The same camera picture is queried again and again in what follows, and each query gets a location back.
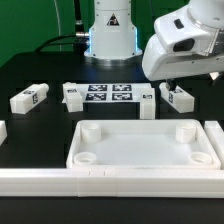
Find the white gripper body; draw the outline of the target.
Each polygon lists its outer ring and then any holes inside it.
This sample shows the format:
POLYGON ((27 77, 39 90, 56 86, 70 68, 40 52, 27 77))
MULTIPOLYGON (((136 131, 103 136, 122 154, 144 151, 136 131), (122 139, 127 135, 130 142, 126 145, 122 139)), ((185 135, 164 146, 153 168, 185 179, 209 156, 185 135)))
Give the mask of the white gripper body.
POLYGON ((150 81, 224 72, 224 6, 184 6, 154 29, 142 61, 150 81))

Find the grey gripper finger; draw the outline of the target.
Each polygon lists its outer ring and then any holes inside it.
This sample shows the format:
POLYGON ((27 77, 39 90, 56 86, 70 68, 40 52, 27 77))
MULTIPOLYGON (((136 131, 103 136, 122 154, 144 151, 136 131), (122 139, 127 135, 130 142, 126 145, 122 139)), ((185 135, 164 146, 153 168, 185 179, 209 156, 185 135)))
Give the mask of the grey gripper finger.
POLYGON ((174 79, 168 79, 166 81, 166 88, 168 91, 174 91, 176 89, 176 81, 174 79))

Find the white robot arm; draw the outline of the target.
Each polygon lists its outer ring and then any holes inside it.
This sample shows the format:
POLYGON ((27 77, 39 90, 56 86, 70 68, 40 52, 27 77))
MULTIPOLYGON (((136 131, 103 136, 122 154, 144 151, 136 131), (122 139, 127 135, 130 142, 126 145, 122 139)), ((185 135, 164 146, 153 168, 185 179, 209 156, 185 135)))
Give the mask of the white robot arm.
POLYGON ((224 73, 224 0, 189 0, 145 23, 151 34, 140 49, 131 0, 94 0, 85 59, 115 66, 139 58, 150 81, 224 73))

